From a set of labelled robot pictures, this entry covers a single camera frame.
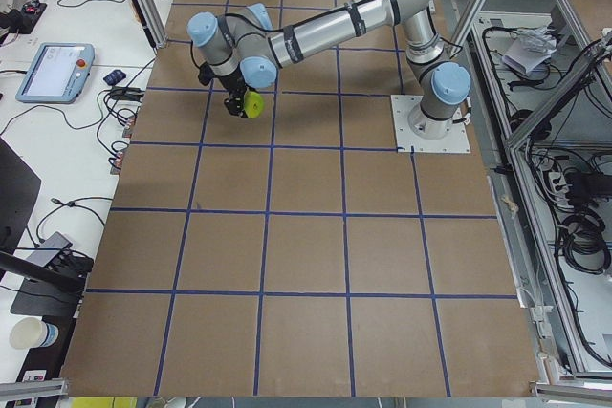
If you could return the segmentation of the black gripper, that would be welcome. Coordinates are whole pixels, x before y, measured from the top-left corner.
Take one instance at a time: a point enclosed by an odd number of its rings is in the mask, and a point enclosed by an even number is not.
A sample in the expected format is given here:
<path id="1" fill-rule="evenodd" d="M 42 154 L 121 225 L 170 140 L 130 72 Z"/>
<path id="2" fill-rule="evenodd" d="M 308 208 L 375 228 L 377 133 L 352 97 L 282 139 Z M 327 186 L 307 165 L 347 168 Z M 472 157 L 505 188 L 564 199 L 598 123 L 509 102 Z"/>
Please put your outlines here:
<path id="1" fill-rule="evenodd" d="M 244 116 L 244 94 L 249 90 L 249 86 L 241 71 L 233 71 L 229 75 L 221 75 L 219 81 L 228 93 L 224 100 L 224 105 L 228 112 L 235 117 Z"/>

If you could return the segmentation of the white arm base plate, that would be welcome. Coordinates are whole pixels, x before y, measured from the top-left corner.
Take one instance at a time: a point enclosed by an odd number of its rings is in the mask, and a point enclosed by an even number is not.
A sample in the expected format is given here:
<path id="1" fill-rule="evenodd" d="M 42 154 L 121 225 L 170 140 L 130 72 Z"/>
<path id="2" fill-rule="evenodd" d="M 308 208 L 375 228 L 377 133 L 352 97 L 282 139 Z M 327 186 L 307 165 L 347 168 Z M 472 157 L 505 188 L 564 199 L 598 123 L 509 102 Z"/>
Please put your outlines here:
<path id="1" fill-rule="evenodd" d="M 459 107 L 453 117 L 436 121 L 421 111 L 421 96 L 392 95 L 396 150 L 399 153 L 470 154 L 468 121 Z"/>

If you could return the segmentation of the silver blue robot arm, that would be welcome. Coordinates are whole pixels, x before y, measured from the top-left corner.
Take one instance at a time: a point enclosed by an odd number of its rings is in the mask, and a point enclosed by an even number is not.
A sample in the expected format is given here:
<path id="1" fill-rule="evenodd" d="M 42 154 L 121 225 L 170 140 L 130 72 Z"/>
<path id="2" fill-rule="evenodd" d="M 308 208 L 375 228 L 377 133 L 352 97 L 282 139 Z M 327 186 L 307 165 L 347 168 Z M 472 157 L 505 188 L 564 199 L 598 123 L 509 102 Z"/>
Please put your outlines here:
<path id="1" fill-rule="evenodd" d="M 205 62 L 200 79 L 218 80 L 228 93 L 233 116 L 256 118 L 264 108 L 259 90 L 274 85 L 279 70 L 380 27 L 401 26 L 406 60 L 423 90 L 413 115 L 418 131 L 450 123 L 467 98 L 468 71 L 453 62 L 428 16 L 430 0 L 349 0 L 329 11 L 273 28 L 266 7 L 246 6 L 236 13 L 199 12 L 187 23 L 193 47 Z"/>

